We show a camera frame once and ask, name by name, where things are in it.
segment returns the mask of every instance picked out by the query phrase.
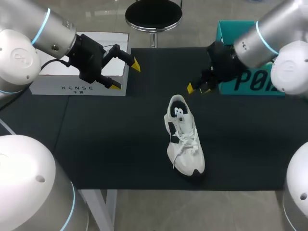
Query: stool seat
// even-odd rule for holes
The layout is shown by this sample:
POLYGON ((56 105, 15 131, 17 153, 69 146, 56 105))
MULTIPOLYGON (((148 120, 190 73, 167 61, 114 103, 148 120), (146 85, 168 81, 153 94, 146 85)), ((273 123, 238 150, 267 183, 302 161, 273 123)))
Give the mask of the stool seat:
POLYGON ((125 19, 136 30, 156 33, 176 27, 182 19, 182 10, 169 0, 141 0, 128 7, 125 19))

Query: white sneaker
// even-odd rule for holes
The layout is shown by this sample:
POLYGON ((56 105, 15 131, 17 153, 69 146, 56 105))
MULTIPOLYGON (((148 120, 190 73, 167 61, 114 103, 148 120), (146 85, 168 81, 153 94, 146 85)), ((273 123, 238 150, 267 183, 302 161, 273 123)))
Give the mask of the white sneaker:
POLYGON ((194 117, 181 95, 174 95, 165 115, 165 126, 170 135, 167 153, 170 161, 186 176, 201 175, 205 160, 194 117))

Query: shoe tongue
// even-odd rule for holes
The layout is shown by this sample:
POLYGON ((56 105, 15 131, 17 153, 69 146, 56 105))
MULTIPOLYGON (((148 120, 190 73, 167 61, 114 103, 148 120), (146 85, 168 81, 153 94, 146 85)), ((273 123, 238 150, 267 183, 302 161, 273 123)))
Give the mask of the shoe tongue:
POLYGON ((178 115, 178 123, 183 134, 190 133, 193 128, 193 117, 191 114, 178 115))

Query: black tablecloth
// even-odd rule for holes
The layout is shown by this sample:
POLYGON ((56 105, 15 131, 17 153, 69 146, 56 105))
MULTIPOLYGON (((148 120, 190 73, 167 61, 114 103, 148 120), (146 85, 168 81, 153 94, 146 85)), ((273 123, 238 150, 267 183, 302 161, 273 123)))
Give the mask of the black tablecloth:
POLYGON ((283 187, 290 158, 308 141, 306 102, 273 96, 188 96, 187 83, 208 65, 205 48, 132 53, 141 74, 130 70, 126 97, 71 96, 61 123, 66 97, 26 95, 0 116, 17 133, 50 149, 58 140, 54 157, 79 189, 283 187), (183 177, 167 156, 163 117, 174 94, 185 97, 195 117, 206 164, 201 178, 183 177), (34 114, 41 120, 31 120, 34 114))

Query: white shoelace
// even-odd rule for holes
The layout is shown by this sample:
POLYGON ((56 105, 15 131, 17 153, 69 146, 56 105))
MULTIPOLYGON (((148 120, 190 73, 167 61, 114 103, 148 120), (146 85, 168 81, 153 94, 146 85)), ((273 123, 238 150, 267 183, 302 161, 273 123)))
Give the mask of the white shoelace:
POLYGON ((192 147, 192 153, 194 154, 198 150, 198 142, 197 142, 197 128, 195 128, 195 133, 193 134, 193 130, 189 134, 179 134, 179 131, 175 132, 175 135, 183 142, 182 146, 180 147, 178 153, 176 154, 173 160, 173 168, 175 166, 175 161, 182 154, 184 147, 192 147))

